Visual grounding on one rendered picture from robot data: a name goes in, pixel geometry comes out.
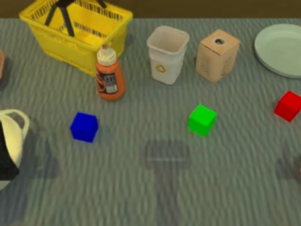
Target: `barcode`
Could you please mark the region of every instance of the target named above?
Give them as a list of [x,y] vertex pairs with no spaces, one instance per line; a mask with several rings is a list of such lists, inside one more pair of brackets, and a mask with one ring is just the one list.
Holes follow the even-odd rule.
[[117,85],[114,86],[108,86],[106,88],[107,93],[116,93],[117,92]]

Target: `mug handle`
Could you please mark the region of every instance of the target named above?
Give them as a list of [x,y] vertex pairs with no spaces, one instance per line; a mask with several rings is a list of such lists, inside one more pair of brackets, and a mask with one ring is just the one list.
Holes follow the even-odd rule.
[[17,109],[0,110],[0,113],[6,114],[6,115],[16,113],[23,119],[24,126],[23,126],[23,129],[22,129],[22,136],[23,136],[23,139],[25,139],[25,137],[28,133],[29,124],[30,124],[30,120],[29,120],[28,116],[25,113],[23,113],[23,112],[21,112]]

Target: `basket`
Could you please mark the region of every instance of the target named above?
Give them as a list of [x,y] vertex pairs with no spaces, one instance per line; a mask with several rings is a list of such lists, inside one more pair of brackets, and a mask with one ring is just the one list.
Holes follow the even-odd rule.
[[49,23],[48,15],[58,2],[37,0],[20,13],[20,18],[29,25],[47,55],[92,76],[95,76],[96,54],[102,44],[109,44],[118,57],[121,56],[127,25],[133,18],[130,11],[108,3],[105,3],[106,8],[102,8],[96,0],[71,0],[71,4],[65,6],[65,12],[69,15],[67,20],[60,8],[52,12],[54,14]]

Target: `recycling logo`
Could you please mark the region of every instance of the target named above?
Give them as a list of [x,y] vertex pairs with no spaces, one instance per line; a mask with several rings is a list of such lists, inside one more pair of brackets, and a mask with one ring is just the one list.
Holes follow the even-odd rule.
[[161,72],[161,73],[166,72],[166,69],[163,65],[157,65],[156,69],[157,69],[158,72]]

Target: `white bottle cap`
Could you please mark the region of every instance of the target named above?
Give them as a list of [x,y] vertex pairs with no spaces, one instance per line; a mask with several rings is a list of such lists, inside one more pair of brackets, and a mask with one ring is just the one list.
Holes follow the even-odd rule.
[[97,52],[97,61],[103,66],[111,66],[117,61],[117,54],[109,45],[104,44]]

